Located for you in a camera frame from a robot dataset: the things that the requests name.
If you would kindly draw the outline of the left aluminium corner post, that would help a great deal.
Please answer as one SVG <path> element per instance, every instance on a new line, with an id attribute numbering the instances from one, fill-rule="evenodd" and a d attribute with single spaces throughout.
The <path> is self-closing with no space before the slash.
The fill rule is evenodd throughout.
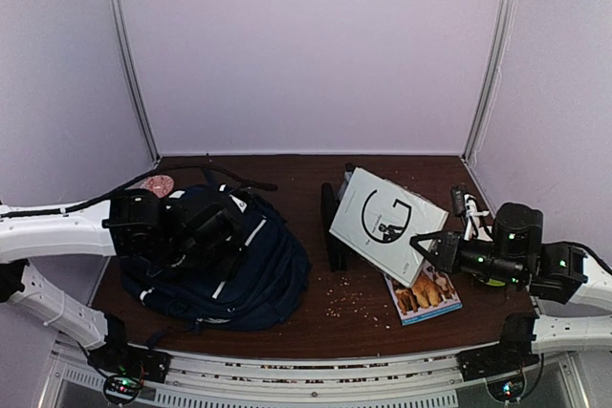
<path id="1" fill-rule="evenodd" d="M 158 164 L 161 155 L 154 139 L 153 130 L 142 98 L 141 85 L 135 66 L 135 60 L 131 50 L 125 15 L 121 0 L 108 0 L 113 18 L 115 35 L 119 47 L 120 64 L 127 85 L 130 102 L 133 106 L 136 122 L 142 134 L 142 138 L 153 164 Z"/>

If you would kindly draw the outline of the lime green plate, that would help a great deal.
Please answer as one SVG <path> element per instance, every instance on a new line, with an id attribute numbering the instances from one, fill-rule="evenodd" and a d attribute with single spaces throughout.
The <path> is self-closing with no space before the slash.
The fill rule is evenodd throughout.
<path id="1" fill-rule="evenodd" d="M 503 288 L 506 286 L 506 283 L 503 281 L 499 281 L 499 280 L 494 280 L 494 279 L 483 279 L 480 277 L 476 277 L 476 280 L 485 285 L 485 286 L 489 286 L 489 287 L 493 287 L 493 288 Z"/>

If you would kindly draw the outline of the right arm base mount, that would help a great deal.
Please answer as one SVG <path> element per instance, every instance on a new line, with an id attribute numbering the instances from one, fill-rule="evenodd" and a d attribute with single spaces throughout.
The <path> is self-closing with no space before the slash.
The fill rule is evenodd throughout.
<path id="1" fill-rule="evenodd" d="M 489 396 L 505 407 L 528 398 L 543 376 L 544 356 L 532 351 L 536 313 L 508 315 L 495 344 L 456 355 L 465 382 L 484 379 Z"/>

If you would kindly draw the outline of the navy blue student backpack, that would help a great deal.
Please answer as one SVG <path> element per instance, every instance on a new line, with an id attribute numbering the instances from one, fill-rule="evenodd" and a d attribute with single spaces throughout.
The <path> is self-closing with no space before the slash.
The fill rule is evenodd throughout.
<path id="1" fill-rule="evenodd" d="M 209 179 L 169 195 L 174 209 L 195 216 L 216 195 L 230 199 L 239 228 L 214 246 L 207 236 L 194 262 L 157 268 L 143 258 L 120 261 L 123 288 L 147 309 L 203 328 L 252 332 L 285 322 L 308 287 L 303 245 L 271 203 L 244 188 Z"/>

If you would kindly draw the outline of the grey fabric pouch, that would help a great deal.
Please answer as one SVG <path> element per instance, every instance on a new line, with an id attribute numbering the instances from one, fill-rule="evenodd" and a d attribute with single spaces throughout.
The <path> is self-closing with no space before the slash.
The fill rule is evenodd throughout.
<path id="1" fill-rule="evenodd" d="M 345 194 L 346 188 L 348 187 L 348 184 L 350 183 L 350 180 L 353 176 L 353 173 L 356 169 L 356 166 L 353 163 L 346 163 L 344 166 L 344 172 L 343 172 L 343 181 L 342 184 L 339 188 L 339 192 L 338 192 L 338 201 L 340 202 Z"/>

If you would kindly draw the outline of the red white patterned bowl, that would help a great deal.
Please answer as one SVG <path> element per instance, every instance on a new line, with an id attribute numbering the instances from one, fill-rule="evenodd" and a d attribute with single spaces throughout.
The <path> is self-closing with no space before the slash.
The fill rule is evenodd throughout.
<path id="1" fill-rule="evenodd" d="M 174 190 L 174 187 L 174 180 L 166 174 L 148 177 L 140 184 L 140 189 L 150 191 L 158 198 L 168 196 Z"/>

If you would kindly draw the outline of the aluminium front rail frame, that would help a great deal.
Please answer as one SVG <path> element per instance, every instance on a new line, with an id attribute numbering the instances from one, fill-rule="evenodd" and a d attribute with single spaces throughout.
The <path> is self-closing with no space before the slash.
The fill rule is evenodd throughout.
<path id="1" fill-rule="evenodd" d="M 429 353 L 335 359 L 257 359 L 166 351 L 163 382 L 146 381 L 125 407 L 595 407 L 575 354 L 491 381 L 463 378 L 455 358 L 468 348 Z M 55 339 L 46 378 L 33 407 L 116 407 L 104 377 L 65 334 Z M 501 378 L 525 376 L 527 392 L 505 405 L 489 389 Z"/>

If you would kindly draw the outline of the white Great Gatsby book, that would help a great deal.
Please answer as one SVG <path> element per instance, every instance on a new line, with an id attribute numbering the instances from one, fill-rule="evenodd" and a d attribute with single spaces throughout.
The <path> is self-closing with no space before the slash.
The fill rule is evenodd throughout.
<path id="1" fill-rule="evenodd" d="M 422 269 L 422 257 L 410 246 L 410 238 L 442 230 L 447 218 L 448 212 L 431 201 L 356 167 L 330 232 L 410 287 Z"/>

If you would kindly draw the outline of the aluminium corner post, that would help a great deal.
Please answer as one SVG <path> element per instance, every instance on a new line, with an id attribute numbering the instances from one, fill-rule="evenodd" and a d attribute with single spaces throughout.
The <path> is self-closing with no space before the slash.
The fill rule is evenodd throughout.
<path id="1" fill-rule="evenodd" d="M 135 60 L 131 50 L 125 15 L 121 0 L 108 0 L 113 18 L 115 35 L 119 47 L 120 64 L 127 85 L 130 102 L 133 106 L 136 122 L 142 134 L 142 138 L 153 164 L 158 164 L 161 155 L 154 139 L 153 130 L 142 98 L 141 85 L 135 66 Z"/>
<path id="2" fill-rule="evenodd" d="M 514 21 L 516 0 L 499 0 L 492 43 L 474 117 L 463 152 L 464 162 L 474 167 L 489 125 L 492 107 L 501 79 L 501 63 Z"/>

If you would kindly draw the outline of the blue white bottom book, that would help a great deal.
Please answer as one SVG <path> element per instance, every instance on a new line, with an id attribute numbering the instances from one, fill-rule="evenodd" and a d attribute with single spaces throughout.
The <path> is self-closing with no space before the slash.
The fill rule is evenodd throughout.
<path id="1" fill-rule="evenodd" d="M 445 273 L 424 268 L 411 287 L 388 275 L 385 283 L 403 326 L 424 322 L 450 312 L 459 311 L 463 303 Z"/>

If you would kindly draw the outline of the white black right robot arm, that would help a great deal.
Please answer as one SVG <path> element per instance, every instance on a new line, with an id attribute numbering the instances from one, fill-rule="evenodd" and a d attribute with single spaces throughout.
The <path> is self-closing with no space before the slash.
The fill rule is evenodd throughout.
<path id="1" fill-rule="evenodd" d="M 534 298 L 599 308 L 595 317 L 511 314 L 490 353 L 496 370 L 510 371 L 526 355 L 611 348 L 611 267 L 590 247 L 576 242 L 545 243 L 543 214 L 525 204 L 502 204 L 489 241 L 459 233 L 415 235 L 410 244 L 434 268 L 465 272 L 526 290 Z"/>

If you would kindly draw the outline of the right aluminium corner post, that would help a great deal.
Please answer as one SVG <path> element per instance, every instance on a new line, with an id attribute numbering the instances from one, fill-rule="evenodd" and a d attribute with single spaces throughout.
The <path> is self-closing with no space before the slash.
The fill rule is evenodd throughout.
<path id="1" fill-rule="evenodd" d="M 474 117 L 463 152 L 464 162 L 474 167 L 489 125 L 492 107 L 501 79 L 501 63 L 514 21 L 516 0 L 499 0 L 492 43 Z"/>

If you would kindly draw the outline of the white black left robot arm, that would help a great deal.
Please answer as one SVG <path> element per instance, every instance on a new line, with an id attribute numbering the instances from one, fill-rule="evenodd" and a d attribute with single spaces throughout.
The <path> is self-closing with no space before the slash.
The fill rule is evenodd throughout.
<path id="1" fill-rule="evenodd" d="M 241 249 L 248 201 L 228 189 L 203 187 L 159 197 L 146 189 L 111 192 L 49 207 L 1 208 L 1 299 L 22 304 L 71 336 L 118 374 L 137 366 L 125 325 L 90 310 L 55 286 L 35 280 L 33 258 L 94 255 L 143 258 L 150 274 L 206 269 Z"/>

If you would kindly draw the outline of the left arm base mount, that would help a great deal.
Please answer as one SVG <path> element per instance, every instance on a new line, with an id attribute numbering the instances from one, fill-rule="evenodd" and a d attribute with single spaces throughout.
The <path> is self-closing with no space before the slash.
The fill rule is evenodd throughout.
<path id="1" fill-rule="evenodd" d="M 130 345 L 124 323 L 112 314 L 103 318 L 107 329 L 101 346 L 81 350 L 87 363 L 103 378 L 105 399 L 112 406 L 124 407 L 136 400 L 145 382 L 165 382 L 171 355 Z"/>

